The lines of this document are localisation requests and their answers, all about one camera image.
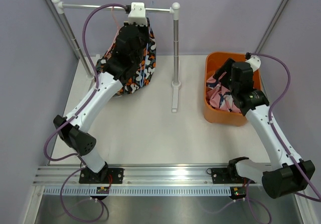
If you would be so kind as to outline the blue wire hanger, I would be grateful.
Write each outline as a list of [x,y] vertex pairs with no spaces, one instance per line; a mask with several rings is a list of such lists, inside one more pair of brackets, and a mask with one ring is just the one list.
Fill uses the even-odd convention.
[[[150,7],[153,7],[154,6],[154,0],[151,1],[150,3]],[[145,80],[145,68],[146,68],[146,62],[147,62],[147,59],[148,59],[148,47],[149,47],[149,43],[146,44],[146,48],[145,48],[145,59],[144,59],[144,65],[142,66],[142,64],[140,64],[140,75],[141,75],[141,79],[140,79],[140,82],[139,82],[139,86],[142,88],[144,87],[144,80]]]

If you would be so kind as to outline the pink wire hanger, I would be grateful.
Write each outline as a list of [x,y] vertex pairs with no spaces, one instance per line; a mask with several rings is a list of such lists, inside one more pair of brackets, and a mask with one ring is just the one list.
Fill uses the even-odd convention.
[[116,40],[116,37],[117,37],[118,34],[119,34],[119,30],[120,30],[119,22],[118,22],[115,14],[114,14],[114,8],[115,8],[115,7],[112,7],[112,8],[111,8],[111,15],[112,15],[112,18],[113,18],[114,23],[115,23],[115,25],[116,25],[116,33],[115,33],[115,36],[114,36],[114,38],[113,38],[113,40],[112,40],[112,42],[111,42],[110,47],[109,47],[108,50],[105,52],[104,57],[106,57],[106,56],[108,55],[108,53],[112,50],[113,44],[114,44],[114,42],[115,42],[115,40]]

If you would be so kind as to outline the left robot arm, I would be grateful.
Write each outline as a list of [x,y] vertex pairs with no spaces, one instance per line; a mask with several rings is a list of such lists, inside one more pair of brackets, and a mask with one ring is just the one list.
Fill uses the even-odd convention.
[[96,139],[88,131],[94,120],[142,67],[150,43],[148,25],[125,24],[119,31],[110,56],[101,59],[98,79],[74,110],[65,117],[57,115],[53,123],[60,139],[84,161],[91,181],[108,179],[108,164],[96,148]]

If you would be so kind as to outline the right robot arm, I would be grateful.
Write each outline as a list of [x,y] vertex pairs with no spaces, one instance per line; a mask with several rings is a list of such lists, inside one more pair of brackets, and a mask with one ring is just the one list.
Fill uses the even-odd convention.
[[270,166],[248,157],[229,161],[227,176],[232,182],[246,178],[261,184],[271,198],[297,193],[307,188],[315,172],[311,160],[303,160],[291,146],[272,114],[263,91],[254,87],[254,72],[260,67],[257,56],[244,62],[229,58],[214,75],[231,91],[233,103],[250,122],[270,159]]

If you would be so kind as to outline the pink shark print shorts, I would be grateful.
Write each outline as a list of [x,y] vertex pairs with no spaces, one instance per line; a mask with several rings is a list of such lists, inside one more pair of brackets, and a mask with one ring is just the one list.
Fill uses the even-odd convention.
[[206,81],[206,101],[216,110],[229,113],[241,113],[240,109],[234,104],[231,92],[221,84],[221,79],[225,76],[224,72],[218,79],[211,76]]

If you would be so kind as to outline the orange black camouflage shorts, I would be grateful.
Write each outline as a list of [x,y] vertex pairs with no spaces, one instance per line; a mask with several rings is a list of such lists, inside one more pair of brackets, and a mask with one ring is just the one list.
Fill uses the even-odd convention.
[[[155,36],[153,33],[153,30],[150,25],[150,19],[149,17],[147,18],[147,23],[148,23],[148,30],[150,29],[150,34],[149,34],[149,47],[148,47],[148,59],[146,62],[146,68],[145,68],[145,80],[144,80],[144,87],[149,85],[153,76],[153,73],[156,68],[156,41],[155,41]],[[106,63],[106,61],[111,57],[112,53],[114,52],[114,49],[116,47],[116,41],[113,44],[112,50],[108,53],[106,57],[101,57],[99,60],[96,62],[96,71],[98,73],[102,72],[102,67]],[[144,65],[144,59],[145,59],[145,49],[144,49],[144,55],[143,55],[143,60],[141,61],[140,64],[142,66]],[[140,75],[140,65],[136,69],[134,75],[128,80],[128,82],[122,87],[121,90],[119,90],[114,97],[118,96],[123,96],[123,95],[128,95],[128,94],[133,94],[135,91],[141,89],[139,86],[139,82],[141,79]]]

